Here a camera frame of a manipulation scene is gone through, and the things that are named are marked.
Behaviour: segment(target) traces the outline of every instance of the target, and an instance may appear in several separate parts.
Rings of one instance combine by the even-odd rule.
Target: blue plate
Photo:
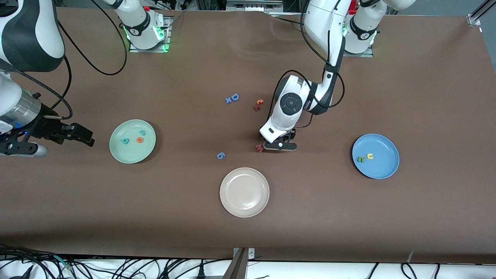
[[[353,162],[370,178],[384,179],[393,175],[400,165],[398,149],[385,136],[366,134],[353,145]]]

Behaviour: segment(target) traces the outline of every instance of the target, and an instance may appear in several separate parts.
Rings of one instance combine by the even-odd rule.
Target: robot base
[[[130,41],[129,38],[129,52],[144,52],[144,53],[165,53],[169,52],[169,45],[171,43],[172,36],[172,22],[174,21],[173,16],[163,16],[163,20],[160,20],[160,26],[163,27],[163,30],[157,31],[159,36],[164,36],[164,39],[158,43],[155,47],[147,50],[139,49],[135,47]]]
[[[263,148],[277,151],[295,151],[297,147],[296,143],[290,142],[290,140],[295,138],[295,135],[296,130],[292,129],[289,133],[276,139],[273,143],[269,143],[268,141],[264,142]]]

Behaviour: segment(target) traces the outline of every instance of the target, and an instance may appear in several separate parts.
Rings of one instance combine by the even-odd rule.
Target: white floor
[[[124,272],[124,276],[130,276],[148,263],[150,260],[142,260],[131,266]],[[164,268],[167,260],[159,260],[158,264],[151,263],[140,271],[143,274],[135,275],[135,279],[154,279]],[[0,267],[8,261],[0,261]],[[114,272],[124,260],[84,260],[82,263],[90,267]],[[187,269],[197,266],[200,260],[190,260],[174,269],[169,278],[177,279],[176,276]],[[226,271],[230,261],[220,261],[205,265],[205,275],[221,276]],[[0,278],[7,279],[13,276],[21,276],[31,264],[23,264],[20,261],[7,265],[0,270]],[[57,277],[59,272],[54,264],[47,266]],[[249,262],[247,269],[247,279],[260,279],[269,276],[268,279],[367,279],[374,264],[369,263],[300,263],[300,262]],[[433,279],[436,265],[412,264],[418,279]],[[62,271],[64,278],[74,278],[67,270]],[[406,273],[413,278],[409,269]],[[196,278],[198,268],[181,276],[180,279]],[[93,272],[95,279],[111,279],[112,275],[107,273]],[[81,273],[76,273],[77,278],[86,278]],[[441,265],[437,279],[492,279],[496,277],[496,266],[476,266],[476,265]],[[40,267],[33,268],[30,279],[45,279],[45,274]],[[400,264],[379,264],[375,270],[373,279],[406,279],[400,269]]]

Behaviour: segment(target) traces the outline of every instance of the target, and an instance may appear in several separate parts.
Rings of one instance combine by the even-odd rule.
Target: white plate
[[[252,168],[239,168],[228,173],[220,186],[224,208],[241,218],[259,214],[269,201],[269,184],[263,174]]]

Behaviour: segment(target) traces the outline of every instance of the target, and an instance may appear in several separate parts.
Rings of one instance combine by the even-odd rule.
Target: cable connector
[[[200,263],[200,270],[198,271],[198,276],[196,276],[196,279],[205,279],[205,270],[203,269],[203,260],[201,260]]]

